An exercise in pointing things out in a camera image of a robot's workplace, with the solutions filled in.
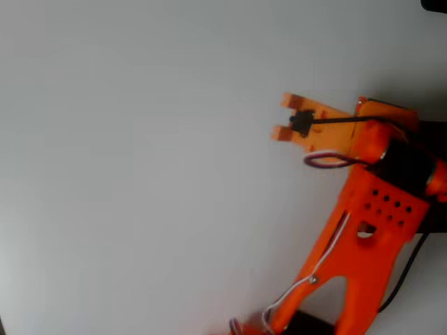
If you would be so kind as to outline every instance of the mounting hole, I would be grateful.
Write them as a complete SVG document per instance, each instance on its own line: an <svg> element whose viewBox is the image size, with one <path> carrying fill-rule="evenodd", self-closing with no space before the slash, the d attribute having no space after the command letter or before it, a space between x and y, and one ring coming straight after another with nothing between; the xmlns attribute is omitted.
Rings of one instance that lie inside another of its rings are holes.
<svg viewBox="0 0 447 335"><path fill-rule="evenodd" d="M377 228L366 221L361 221L358 225L357 236L359 239L369 239L376 232Z"/></svg>

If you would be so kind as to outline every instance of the orange 3d-printed part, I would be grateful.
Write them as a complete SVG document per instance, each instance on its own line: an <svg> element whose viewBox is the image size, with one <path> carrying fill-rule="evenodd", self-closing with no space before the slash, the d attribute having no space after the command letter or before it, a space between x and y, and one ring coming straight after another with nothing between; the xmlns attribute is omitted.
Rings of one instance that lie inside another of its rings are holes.
<svg viewBox="0 0 447 335"><path fill-rule="evenodd" d="M277 309L271 322L273 331L282 333L305 297L330 279L343 276L346 299L335 335L363 335L378 313L399 251L415 235L428 207L425 201L355 166L297 281L311 274L347 214L349 221L316 271L318 280L298 286ZM358 232L366 227L374 234L362 238Z"/></svg>

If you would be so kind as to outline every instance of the robotic arm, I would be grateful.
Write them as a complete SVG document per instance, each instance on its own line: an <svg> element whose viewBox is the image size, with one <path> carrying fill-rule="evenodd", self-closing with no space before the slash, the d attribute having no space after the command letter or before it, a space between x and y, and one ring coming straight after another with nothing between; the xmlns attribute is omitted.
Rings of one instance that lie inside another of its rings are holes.
<svg viewBox="0 0 447 335"><path fill-rule="evenodd" d="M283 106L293 113L288 126L274 129L274 140L303 147L304 162L315 168L352 168L295 282L262 313L263 326L233 319L230 334L363 335L393 298L381 307L403 245L422 231L418 250L427 234L437 231L432 212L447 202L447 164L427 149L412 110L359 98L352 117L293 94L285 95ZM336 276L347 280L336 325L297 312L307 296Z"/></svg>

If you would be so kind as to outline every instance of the white wall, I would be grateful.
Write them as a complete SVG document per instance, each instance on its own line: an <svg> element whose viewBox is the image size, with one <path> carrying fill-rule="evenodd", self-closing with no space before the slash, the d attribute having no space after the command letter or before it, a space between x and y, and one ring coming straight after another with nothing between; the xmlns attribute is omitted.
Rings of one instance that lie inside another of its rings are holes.
<svg viewBox="0 0 447 335"><path fill-rule="evenodd" d="M2 1L7 334L205 335L265 306L346 177L269 140L282 92L447 119L446 31L418 0ZM444 242L370 334L445 333Z"/></svg>

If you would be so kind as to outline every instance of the screw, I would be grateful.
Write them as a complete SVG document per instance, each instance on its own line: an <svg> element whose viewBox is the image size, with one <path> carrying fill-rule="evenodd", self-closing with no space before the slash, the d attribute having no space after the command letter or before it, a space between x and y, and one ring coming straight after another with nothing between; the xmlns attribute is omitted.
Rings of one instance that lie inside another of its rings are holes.
<svg viewBox="0 0 447 335"><path fill-rule="evenodd" d="M318 277L315 276L315 275L313 274L313 275L309 278L309 282L310 282L312 285L317 284L317 283L318 283Z"/></svg>

